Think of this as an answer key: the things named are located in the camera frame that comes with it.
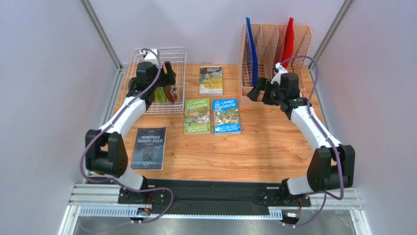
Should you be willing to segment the red floral plate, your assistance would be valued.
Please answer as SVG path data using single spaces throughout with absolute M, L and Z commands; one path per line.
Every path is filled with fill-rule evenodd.
M 176 90 L 176 86 L 175 85 L 168 85 L 164 87 L 164 92 L 166 95 L 166 99 L 171 102 L 171 103 L 175 103 L 178 99 L 178 93 Z

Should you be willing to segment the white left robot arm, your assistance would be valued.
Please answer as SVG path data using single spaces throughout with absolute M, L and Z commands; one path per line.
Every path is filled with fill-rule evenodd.
M 129 92 L 121 108 L 100 129 L 87 132 L 81 167 L 104 175 L 104 182 L 115 180 L 129 191 L 149 192 L 146 178 L 128 165 L 124 139 L 153 103 L 156 89 L 175 83 L 176 73 L 170 62 L 162 65 L 138 63 L 136 76 L 130 81 Z

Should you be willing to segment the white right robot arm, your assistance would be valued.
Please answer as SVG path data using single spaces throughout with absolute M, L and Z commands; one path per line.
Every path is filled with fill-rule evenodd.
M 306 138 L 313 157 L 307 173 L 283 180 L 288 195 L 326 193 L 342 200 L 346 188 L 353 184 L 355 150 L 343 145 L 317 118 L 311 102 L 300 96 L 299 77 L 294 73 L 278 74 L 280 81 L 260 77 L 248 92 L 251 101 L 279 106 Z

